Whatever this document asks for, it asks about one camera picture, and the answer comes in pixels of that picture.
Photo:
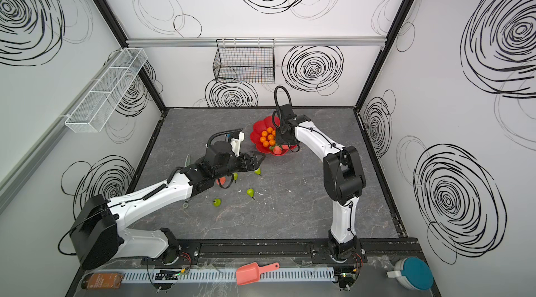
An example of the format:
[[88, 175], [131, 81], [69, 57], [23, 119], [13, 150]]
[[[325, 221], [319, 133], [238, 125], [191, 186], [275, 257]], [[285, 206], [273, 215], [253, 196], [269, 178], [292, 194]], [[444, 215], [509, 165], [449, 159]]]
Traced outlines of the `peach bottom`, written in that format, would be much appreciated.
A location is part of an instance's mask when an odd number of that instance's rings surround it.
[[283, 150], [281, 147], [279, 146], [275, 146], [274, 149], [272, 150], [272, 152], [275, 154], [275, 155], [281, 155]]

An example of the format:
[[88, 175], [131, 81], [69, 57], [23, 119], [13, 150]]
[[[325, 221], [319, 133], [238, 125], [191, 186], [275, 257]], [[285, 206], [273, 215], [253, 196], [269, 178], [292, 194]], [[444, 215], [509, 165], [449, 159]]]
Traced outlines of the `red flower fruit bowl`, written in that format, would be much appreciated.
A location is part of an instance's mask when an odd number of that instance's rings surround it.
[[[269, 144], [269, 147], [265, 148], [263, 146], [263, 144], [260, 142], [260, 137], [262, 136], [261, 135], [262, 131], [266, 131], [268, 127], [272, 127], [274, 129], [274, 131], [272, 133], [270, 133], [270, 134], [274, 136], [274, 140], [275, 140], [276, 125], [278, 125], [278, 124], [279, 124], [279, 119], [276, 117], [275, 120], [273, 120], [272, 116], [268, 116], [265, 119], [256, 122], [253, 125], [253, 131], [250, 134], [251, 142], [255, 145], [255, 147], [257, 148], [257, 150], [259, 152], [265, 153], [265, 154], [271, 154], [273, 156], [283, 156], [284, 154], [286, 154], [288, 152], [296, 153], [298, 151], [298, 146], [279, 146], [277, 144], [275, 144], [274, 146], [270, 146], [270, 144]], [[275, 146], [279, 146], [279, 147], [282, 148], [283, 152], [282, 152], [281, 155], [275, 155], [272, 152], [272, 150], [274, 149]]]

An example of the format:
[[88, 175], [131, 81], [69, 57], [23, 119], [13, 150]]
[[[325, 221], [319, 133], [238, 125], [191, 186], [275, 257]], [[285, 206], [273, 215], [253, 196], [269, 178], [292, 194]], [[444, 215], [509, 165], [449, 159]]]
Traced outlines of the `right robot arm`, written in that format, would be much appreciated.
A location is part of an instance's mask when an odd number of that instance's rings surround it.
[[332, 140], [310, 118], [297, 115], [290, 104], [277, 106], [272, 118], [279, 119], [276, 138], [281, 144], [306, 146], [321, 160], [323, 185], [332, 200], [328, 248], [335, 261], [345, 261], [361, 249], [355, 219], [367, 180], [356, 147]]

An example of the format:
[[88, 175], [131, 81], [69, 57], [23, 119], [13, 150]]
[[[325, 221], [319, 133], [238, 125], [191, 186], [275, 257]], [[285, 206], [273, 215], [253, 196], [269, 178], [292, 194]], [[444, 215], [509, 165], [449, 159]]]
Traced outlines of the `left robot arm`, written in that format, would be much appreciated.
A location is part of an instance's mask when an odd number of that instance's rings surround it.
[[221, 164], [204, 157], [187, 167], [177, 167], [163, 181], [124, 196], [89, 199], [68, 232], [75, 256], [84, 270], [97, 269], [112, 259], [148, 257], [156, 259], [179, 244], [167, 229], [141, 231], [131, 224], [169, 206], [185, 201], [235, 173], [256, 171], [265, 154], [228, 153]]

